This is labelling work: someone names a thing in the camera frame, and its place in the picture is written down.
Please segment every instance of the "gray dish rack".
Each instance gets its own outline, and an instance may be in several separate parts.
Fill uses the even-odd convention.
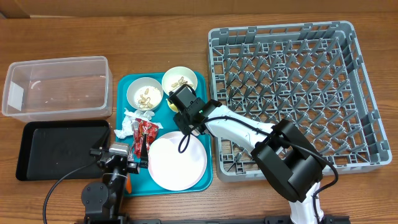
[[[392,160],[351,23],[212,29],[208,44],[213,99],[257,121],[294,122],[340,174],[369,172]],[[216,138],[218,178],[265,179],[245,153],[227,172],[241,151]]]

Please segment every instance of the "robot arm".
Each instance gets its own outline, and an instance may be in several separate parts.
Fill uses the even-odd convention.
[[[81,202],[86,208],[84,224],[129,224],[129,217],[120,213],[127,175],[139,174],[140,168],[148,168],[146,135],[141,147],[141,160],[128,160],[129,144],[114,142],[103,145],[104,136],[90,149],[90,155],[104,170],[102,182],[88,184],[81,193]]]
[[[251,152],[271,186],[289,201],[290,219],[294,224],[316,224],[322,220],[319,199],[316,200],[317,220],[312,195],[319,189],[325,162],[294,147],[284,160],[278,156],[283,147],[289,147],[279,142],[279,138],[319,154],[292,123],[287,120],[277,125],[262,123],[238,115],[215,100],[204,103],[188,85],[171,93],[169,100],[179,110],[174,121],[185,135],[191,131],[209,133]]]

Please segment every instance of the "teal tray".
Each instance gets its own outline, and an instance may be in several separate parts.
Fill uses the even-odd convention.
[[[196,76],[198,77],[198,87],[196,89],[197,96],[202,98],[204,102],[207,102],[207,94],[206,94],[206,81],[203,76],[195,72]],[[119,81],[118,85],[118,100],[116,105],[116,129],[122,128],[122,121],[124,119],[124,109],[127,108],[129,111],[135,111],[135,109],[130,106],[127,102],[126,93],[129,85],[138,78],[142,77],[151,77],[156,79],[159,83],[162,83],[162,77],[164,73],[148,73],[148,74],[133,74],[133,75],[126,75]],[[153,122],[160,122],[162,123],[163,129],[159,130],[157,137],[160,137],[166,133],[172,131],[178,131],[177,125],[175,125],[173,121],[173,117],[175,113],[169,108],[167,105],[166,99],[167,95],[163,95],[163,99],[160,102],[158,108],[154,110],[155,116],[152,118]],[[145,196],[145,195],[160,195],[160,194],[175,194],[175,193],[182,193],[182,192],[199,192],[202,190],[206,190],[213,180],[213,165],[211,160],[211,141],[209,135],[202,135],[198,136],[198,139],[203,144],[206,149],[207,153],[207,167],[206,171],[203,174],[203,177],[199,180],[197,184],[193,187],[190,187],[187,190],[181,191],[171,191],[163,189],[161,186],[157,185],[154,180],[149,175],[147,169],[141,169],[141,173],[130,174],[131,179],[131,186],[132,186],[132,193],[127,194],[125,193],[125,197],[133,197],[133,196]],[[133,143],[133,137],[129,136],[126,139],[119,139],[116,138],[118,142],[124,142],[128,144]]]

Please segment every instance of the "wooden table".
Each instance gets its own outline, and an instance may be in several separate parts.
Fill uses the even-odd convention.
[[[207,74],[206,41],[212,28],[338,20],[355,26],[392,153],[398,155],[397,13],[1,20],[0,83],[12,62],[104,55],[113,73],[115,102],[119,80],[130,73],[163,72],[183,65]],[[115,114],[114,107],[108,119],[113,127]],[[42,223],[43,201],[55,182],[19,182],[15,178],[24,125],[0,117],[0,223]],[[287,201],[266,181],[224,183],[213,170],[213,183],[204,192],[129,198],[123,211],[133,218],[162,220],[290,213]],[[397,176],[396,160],[371,173],[342,175],[336,186],[321,194],[322,208],[325,213],[350,215],[352,223],[398,223]],[[90,181],[66,180],[56,188],[48,204],[49,223],[83,218],[80,194]],[[326,177],[322,183],[329,181],[331,177]]]

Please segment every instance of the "black tray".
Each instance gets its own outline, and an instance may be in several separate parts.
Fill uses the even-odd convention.
[[[22,133],[16,177],[18,180],[58,180],[94,161],[89,150],[109,129],[105,120],[30,122]],[[99,178],[92,165],[67,179]]]

